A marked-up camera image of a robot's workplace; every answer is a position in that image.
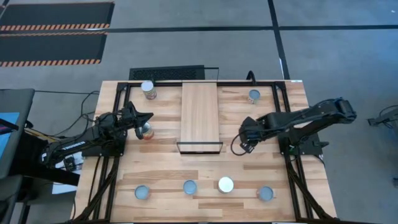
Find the wooden tabletop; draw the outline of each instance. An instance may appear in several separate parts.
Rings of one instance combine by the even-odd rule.
[[[112,111],[116,81],[105,81],[101,87],[96,116]],[[286,81],[292,111],[308,107],[302,82]],[[256,105],[248,103],[249,90],[257,89],[261,99]],[[181,155],[176,147],[180,139],[182,87],[157,87],[157,98],[145,99],[140,88],[132,88],[130,100],[139,112],[153,112],[150,119],[155,136],[138,140],[129,130],[126,149],[121,157],[112,222],[271,222],[294,221],[294,211],[284,158],[279,153],[276,138],[257,145],[251,154],[235,156],[230,151],[231,140],[242,121],[256,119],[275,111],[269,87],[218,87],[218,120],[220,141],[224,146],[219,155]],[[234,149],[240,150],[240,141]],[[89,157],[83,164],[76,193],[76,214],[86,207],[97,158]],[[309,191],[330,215],[335,216],[328,180],[323,164],[313,156],[302,156]],[[98,186],[98,167],[94,192]],[[234,180],[234,190],[228,194],[218,191],[216,183],[223,177]],[[182,190],[188,180],[197,183],[195,195]],[[151,189],[148,200],[138,200],[134,189],[138,185]],[[262,202],[256,190],[262,186],[274,190],[274,199]],[[297,189],[302,216],[305,217],[302,194]],[[105,193],[100,217],[104,217]]]

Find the black floor mat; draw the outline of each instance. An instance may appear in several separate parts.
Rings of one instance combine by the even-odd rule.
[[[107,28],[113,8],[113,2],[9,4],[0,19],[0,30]]]
[[[130,68],[129,80],[204,80],[204,65]]]
[[[2,67],[100,63],[105,32],[0,34]]]

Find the can lid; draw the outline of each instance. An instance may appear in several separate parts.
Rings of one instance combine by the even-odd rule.
[[[260,98],[260,92],[258,90],[250,90],[249,96],[254,100],[258,100]]]
[[[274,198],[274,191],[270,187],[262,187],[259,190],[259,197],[263,201],[270,201]]]
[[[234,189],[234,182],[229,177],[222,177],[218,181],[218,188],[225,193],[231,192]]]
[[[134,194],[136,195],[137,199],[144,200],[148,197],[149,188],[145,185],[137,186],[136,190],[134,191]]]
[[[152,81],[143,81],[141,83],[141,90],[143,91],[151,91],[154,88],[154,83]]]
[[[184,192],[189,195],[194,194],[197,191],[197,185],[193,180],[185,181],[183,188]]]

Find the hazard tape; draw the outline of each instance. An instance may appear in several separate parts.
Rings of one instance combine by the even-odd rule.
[[[20,36],[47,36],[47,35],[108,35],[108,32],[63,32],[63,33],[34,33],[34,34],[0,34],[0,37],[20,37]]]
[[[14,30],[105,29],[108,27],[109,24],[11,25],[11,26],[0,26],[0,30],[14,31]]]
[[[26,66],[50,66],[50,65],[94,65],[99,64],[100,59],[82,60],[43,60],[29,62],[0,62],[1,67],[26,67]]]

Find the wooden board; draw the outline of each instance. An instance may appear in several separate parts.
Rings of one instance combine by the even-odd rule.
[[[103,82],[96,116],[111,111],[117,82]],[[308,107],[303,83],[286,82],[292,111]],[[271,89],[261,92],[257,105],[247,102],[250,87],[218,87],[218,121],[220,141],[225,143],[220,155],[180,155],[175,143],[180,138],[182,87],[158,87],[157,98],[144,98],[140,88],[133,88],[130,100],[140,112],[153,112],[150,123],[155,136],[140,141],[129,131],[126,150],[121,157],[116,192],[111,215],[112,222],[272,222],[294,221],[292,199],[283,157],[276,138],[261,142],[252,154],[235,156],[230,142],[247,116],[257,118],[275,110]],[[234,143],[239,150],[239,143]],[[309,191],[330,215],[335,208],[325,169],[315,157],[302,156]],[[76,214],[86,207],[96,158],[83,164],[76,192]],[[97,171],[94,193],[98,186],[101,164]],[[230,194],[221,194],[217,180],[228,175],[235,183]],[[187,179],[197,182],[194,196],[182,192]],[[137,200],[134,189],[146,184],[152,189],[149,200]],[[267,185],[274,189],[271,202],[256,198],[256,190]],[[303,199],[298,190],[302,216]],[[100,217],[104,217],[108,195],[103,197]]]
[[[216,83],[182,85],[181,152],[219,152],[218,97]]]

